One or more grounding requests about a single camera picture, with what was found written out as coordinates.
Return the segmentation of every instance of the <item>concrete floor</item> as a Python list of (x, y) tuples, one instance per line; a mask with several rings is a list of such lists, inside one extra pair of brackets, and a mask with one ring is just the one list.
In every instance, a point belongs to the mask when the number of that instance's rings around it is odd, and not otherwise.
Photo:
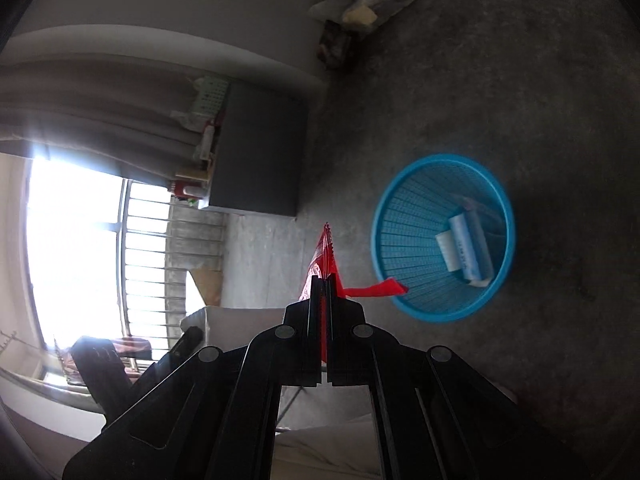
[[(373, 283), (378, 199), (438, 152), (504, 184), (513, 270), (466, 319), (428, 324), (380, 299), (362, 301), (367, 320), (409, 346), (450, 346), (601, 471), (640, 418), (640, 32), (618, 0), (405, 9), (312, 120), (299, 216), (231, 219), (223, 305), (293, 302), (325, 221), (343, 282)], [(361, 393), (338, 401), (339, 416), (367, 409)]]

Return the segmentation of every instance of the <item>white wall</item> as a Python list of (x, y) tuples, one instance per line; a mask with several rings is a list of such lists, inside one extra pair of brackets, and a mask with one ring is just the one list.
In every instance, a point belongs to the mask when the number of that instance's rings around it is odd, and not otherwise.
[[(27, 172), (25, 159), (0, 153), (0, 330), (9, 334), (15, 330), (19, 338), (39, 348), (26, 272), (24, 184)], [(0, 367), (33, 377), (40, 372), (43, 356), (44, 352), (12, 341), (0, 354)], [(79, 440), (93, 439), (104, 425), (104, 417), (98, 413), (45, 399), (5, 378), (0, 378), (0, 397), (21, 416)]]
[(71, 457), (86, 446), (84, 440), (55, 433), (24, 418), (10, 408), (5, 409), (15, 429), (40, 463), (57, 478), (62, 476), (65, 465)]
[(292, 66), (248, 50), (159, 28), (132, 25), (62, 25), (19, 34), (0, 54), (1, 64), (77, 55), (128, 56), (194, 67), (317, 102), (326, 83)]
[[(24, 247), (24, 179), (26, 162), (0, 154), (0, 330), (40, 346), (29, 302)], [(12, 341), (0, 354), (0, 367), (25, 376), (39, 370), (41, 352)]]
[[(217, 49), (217, 44), (242, 50), (258, 59), (270, 60), (284, 68), (310, 76), (316, 80), (314, 84), (318, 85), (324, 79), (322, 65), (316, 59), (316, 46), (322, 24), (306, 15), (307, 9), (316, 1), (318, 0), (34, 0), (20, 20), (14, 31), (14, 38), (6, 49), (11, 51), (12, 41), (21, 36), (57, 27), (143, 27), (143, 30), (178, 33), (187, 41), (189, 37), (207, 40), (211, 42), (208, 47), (212, 50)], [(156, 46), (162, 51), (162, 43), (156, 41)], [(92, 49), (100, 50), (96, 45)], [(239, 59), (239, 63), (244, 62), (246, 60)]]

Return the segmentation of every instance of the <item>red plastic bag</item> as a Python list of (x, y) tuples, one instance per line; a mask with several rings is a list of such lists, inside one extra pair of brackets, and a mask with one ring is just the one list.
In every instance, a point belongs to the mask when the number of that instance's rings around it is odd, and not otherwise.
[[(331, 239), (331, 228), (329, 224), (324, 224), (320, 240), (316, 246), (316, 252), (311, 259), (308, 271), (306, 273), (305, 285), (302, 287), (300, 301), (308, 300), (311, 296), (311, 277), (319, 276), (327, 279), (329, 275), (335, 274), (336, 294), (340, 298), (380, 298), (383, 296), (397, 296), (405, 294), (409, 290), (406, 286), (397, 282), (393, 278), (387, 278), (383, 282), (371, 285), (365, 288), (344, 288), (338, 273), (338, 265), (334, 257), (334, 244)], [(324, 300), (320, 305), (320, 330), (321, 330), (321, 355), (322, 360), (326, 362), (326, 305)]]

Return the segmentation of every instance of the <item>window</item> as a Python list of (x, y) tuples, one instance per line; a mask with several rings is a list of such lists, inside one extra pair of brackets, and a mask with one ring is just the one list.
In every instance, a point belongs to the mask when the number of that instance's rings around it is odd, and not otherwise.
[(27, 254), (47, 346), (137, 335), (158, 360), (175, 343), (186, 270), (168, 265), (170, 200), (161, 187), (33, 161)]

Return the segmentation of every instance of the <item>curtain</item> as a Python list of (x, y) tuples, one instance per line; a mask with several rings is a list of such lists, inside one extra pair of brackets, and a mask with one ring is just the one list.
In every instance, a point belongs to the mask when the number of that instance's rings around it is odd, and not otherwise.
[(129, 58), (0, 66), (0, 152), (165, 186), (194, 165), (201, 137), (170, 117), (196, 97), (192, 81), (171, 67)]

